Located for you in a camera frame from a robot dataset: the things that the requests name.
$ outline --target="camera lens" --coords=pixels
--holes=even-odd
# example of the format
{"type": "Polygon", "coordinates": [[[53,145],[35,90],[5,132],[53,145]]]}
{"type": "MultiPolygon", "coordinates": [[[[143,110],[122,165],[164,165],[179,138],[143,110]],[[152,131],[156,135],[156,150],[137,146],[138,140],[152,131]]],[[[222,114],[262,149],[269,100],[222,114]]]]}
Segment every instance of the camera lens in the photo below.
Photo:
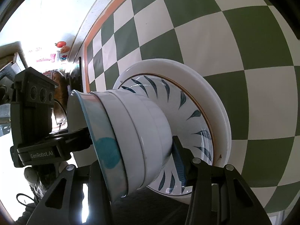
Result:
{"type": "Polygon", "coordinates": [[[30,97],[31,97],[31,99],[34,100],[37,97],[37,94],[38,94],[38,92],[37,92],[36,87],[32,86],[31,90],[30,90],[30,97]]]}
{"type": "Polygon", "coordinates": [[[49,102],[51,102],[53,100],[53,94],[52,94],[52,92],[49,93],[48,99],[49,99],[49,102]]]}
{"type": "Polygon", "coordinates": [[[47,92],[46,92],[45,88],[41,88],[41,90],[40,90],[40,101],[41,102],[44,102],[46,100],[46,94],[47,94],[47,92]]]}

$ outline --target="checkered wall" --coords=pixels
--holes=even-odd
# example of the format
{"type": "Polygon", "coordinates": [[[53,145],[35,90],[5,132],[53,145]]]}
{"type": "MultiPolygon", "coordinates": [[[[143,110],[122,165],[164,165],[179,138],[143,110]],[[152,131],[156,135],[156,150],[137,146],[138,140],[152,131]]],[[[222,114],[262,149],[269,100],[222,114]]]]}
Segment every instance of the checkered wall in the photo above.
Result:
{"type": "Polygon", "coordinates": [[[232,163],[268,213],[300,190],[300,43],[268,0],[125,0],[87,46],[91,91],[150,58],[181,62],[221,98],[232,163]]]}

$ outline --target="gold rim line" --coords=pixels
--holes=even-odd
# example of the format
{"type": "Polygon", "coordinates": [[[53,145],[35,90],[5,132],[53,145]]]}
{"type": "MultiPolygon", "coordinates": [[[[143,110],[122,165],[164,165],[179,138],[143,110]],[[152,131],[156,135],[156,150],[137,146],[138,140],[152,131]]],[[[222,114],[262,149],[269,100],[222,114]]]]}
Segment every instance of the gold rim line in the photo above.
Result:
{"type": "Polygon", "coordinates": [[[156,74],[156,73],[139,73],[139,74],[136,74],[136,75],[133,75],[131,76],[130,78],[128,78],[127,80],[124,80],[124,82],[122,82],[120,84],[120,86],[118,87],[118,89],[128,80],[130,80],[131,78],[133,77],[137,77],[137,76],[141,76],[141,75],[151,75],[151,76],[156,76],[156,77],[160,77],[160,78],[163,78],[167,81],[169,81],[170,83],[172,83],[173,85],[175,85],[176,87],[178,87],[179,89],[181,89],[191,100],[192,102],[198,107],[198,109],[201,111],[203,117],[204,117],[204,120],[208,126],[208,129],[209,129],[209,133],[212,137],[212,148],[213,148],[213,151],[214,151],[214,155],[213,155],[213,161],[212,161],[212,166],[215,165],[215,162],[216,162],[216,159],[215,159],[215,155],[216,155],[216,152],[215,152],[215,137],[214,137],[214,134],[212,132],[212,127],[207,119],[207,116],[205,114],[205,112],[203,111],[202,107],[200,106],[200,104],[195,100],[195,98],[186,90],[184,89],[181,85],[179,85],[178,83],[176,83],[174,80],[171,80],[169,79],[168,77],[166,76],[163,76],[163,75],[160,75],[160,74],[156,74]]]}

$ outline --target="white plate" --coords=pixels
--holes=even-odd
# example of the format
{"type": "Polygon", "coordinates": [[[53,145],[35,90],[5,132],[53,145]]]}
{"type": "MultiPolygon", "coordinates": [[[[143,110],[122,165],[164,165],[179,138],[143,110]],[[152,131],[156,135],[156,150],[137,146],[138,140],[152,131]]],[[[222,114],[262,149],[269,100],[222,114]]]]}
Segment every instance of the white plate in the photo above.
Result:
{"type": "MultiPolygon", "coordinates": [[[[172,60],[149,59],[125,70],[114,89],[122,86],[154,101],[166,115],[172,134],[194,156],[219,167],[228,162],[228,116],[216,92],[197,72],[172,60]]],[[[149,187],[168,196],[191,193],[191,187],[182,188],[172,158],[149,187]]]]}

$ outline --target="orange trim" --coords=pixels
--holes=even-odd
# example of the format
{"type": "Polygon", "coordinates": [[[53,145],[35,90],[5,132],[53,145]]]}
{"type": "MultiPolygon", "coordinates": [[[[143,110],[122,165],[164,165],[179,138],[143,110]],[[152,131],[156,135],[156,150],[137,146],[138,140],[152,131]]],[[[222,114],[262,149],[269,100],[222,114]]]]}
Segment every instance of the orange trim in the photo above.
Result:
{"type": "Polygon", "coordinates": [[[119,7],[122,2],[125,0],[114,0],[111,4],[108,5],[104,14],[100,15],[97,21],[92,26],[89,31],[85,41],[84,41],[84,70],[85,70],[85,82],[86,82],[86,91],[90,92],[90,84],[89,84],[89,76],[88,76],[88,58],[87,58],[87,47],[89,43],[92,41],[96,33],[100,30],[103,23],[108,19],[110,15],[119,7]]]}
{"type": "Polygon", "coordinates": [[[87,45],[84,43],[84,73],[85,73],[85,87],[86,87],[86,92],[90,92],[90,80],[89,80],[89,75],[88,75],[88,56],[87,56],[87,45]]]}

